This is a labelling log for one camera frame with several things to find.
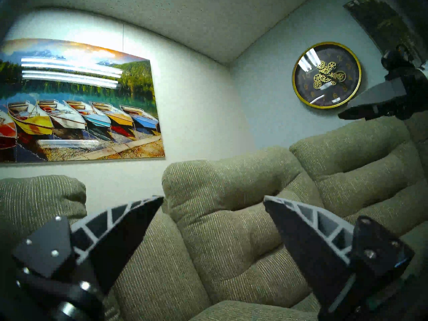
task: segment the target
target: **forested hill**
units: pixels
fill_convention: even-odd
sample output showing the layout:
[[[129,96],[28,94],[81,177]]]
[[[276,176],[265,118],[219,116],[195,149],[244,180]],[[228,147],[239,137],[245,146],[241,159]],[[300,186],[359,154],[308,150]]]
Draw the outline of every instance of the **forested hill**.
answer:
[[[150,92],[155,100],[150,61],[110,64],[109,66],[123,70],[119,83],[122,84],[122,88],[128,90],[130,95]]]

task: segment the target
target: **upholstery fabric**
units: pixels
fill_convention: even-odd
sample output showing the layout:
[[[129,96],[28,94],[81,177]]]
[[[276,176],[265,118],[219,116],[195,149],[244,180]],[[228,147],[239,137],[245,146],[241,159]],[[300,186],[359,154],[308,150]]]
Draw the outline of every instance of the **upholstery fabric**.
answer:
[[[66,176],[0,180],[0,294],[19,295],[13,248],[55,215],[86,216],[85,186]]]
[[[300,140],[290,150],[327,210],[352,224],[368,215],[403,235],[428,220],[428,185],[410,135],[402,121],[382,117]]]
[[[409,141],[402,121],[381,117],[359,120],[320,136],[299,140],[290,151],[315,181],[347,173],[382,159],[398,145]]]
[[[414,113],[404,123],[410,132],[413,142],[416,144],[425,177],[428,178],[428,111]]]
[[[309,294],[264,206],[278,195],[322,207],[314,182],[285,148],[171,164],[162,186],[213,303],[290,307]]]
[[[211,306],[173,220],[159,210],[114,291],[126,321],[189,320]]]
[[[211,306],[190,321],[316,321],[317,314],[294,309],[243,303],[241,301],[222,301]]]
[[[318,313],[320,308],[321,305],[313,293],[292,307],[298,311],[315,313]]]

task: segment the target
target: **rowboat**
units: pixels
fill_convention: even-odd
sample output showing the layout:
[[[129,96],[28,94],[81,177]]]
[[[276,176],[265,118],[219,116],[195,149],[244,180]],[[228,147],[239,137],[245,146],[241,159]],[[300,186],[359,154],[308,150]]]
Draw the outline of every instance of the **rowboat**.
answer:
[[[119,125],[127,125],[127,126],[133,126],[134,125],[134,122],[132,121],[131,116],[129,116],[124,111],[122,111],[116,107],[113,107],[109,103],[92,101],[91,105],[94,108],[102,111],[107,116],[109,116],[112,121],[116,122]]]
[[[110,128],[111,121],[104,113],[83,101],[65,101],[71,108],[75,109],[85,120],[101,128]]]
[[[28,134],[52,134],[54,125],[39,106],[29,101],[8,103],[7,109],[13,121]]]
[[[53,99],[38,100],[37,104],[49,115],[52,122],[56,122],[64,128],[82,130],[86,128],[86,122],[83,117],[68,104]]]
[[[135,106],[124,105],[120,105],[120,109],[129,114],[135,120],[135,122],[139,123],[143,127],[159,130],[159,121],[152,115],[146,113],[143,109],[137,108]]]
[[[16,146],[16,125],[7,113],[0,110],[0,149]]]

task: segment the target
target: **clock face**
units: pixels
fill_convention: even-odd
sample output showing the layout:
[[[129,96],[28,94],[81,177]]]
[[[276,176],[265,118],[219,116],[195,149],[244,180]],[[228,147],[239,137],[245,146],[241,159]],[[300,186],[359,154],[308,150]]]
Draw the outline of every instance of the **clock face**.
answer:
[[[305,51],[293,71],[293,88],[305,104],[321,109],[349,101],[361,83],[355,54],[337,42],[322,42]]]

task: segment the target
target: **mountain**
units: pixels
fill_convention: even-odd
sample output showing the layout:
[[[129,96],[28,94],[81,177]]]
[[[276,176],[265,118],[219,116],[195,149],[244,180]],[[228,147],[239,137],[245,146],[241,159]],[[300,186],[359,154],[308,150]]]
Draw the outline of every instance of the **mountain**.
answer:
[[[100,66],[110,66],[110,65],[114,64],[114,62],[105,60],[105,61],[98,62],[97,64]]]
[[[5,53],[0,52],[0,60],[3,62],[10,62],[14,64],[21,64],[22,57],[55,57],[55,58],[64,58],[64,56],[53,55],[50,50],[34,50],[34,51],[14,51],[12,55],[5,55]]]

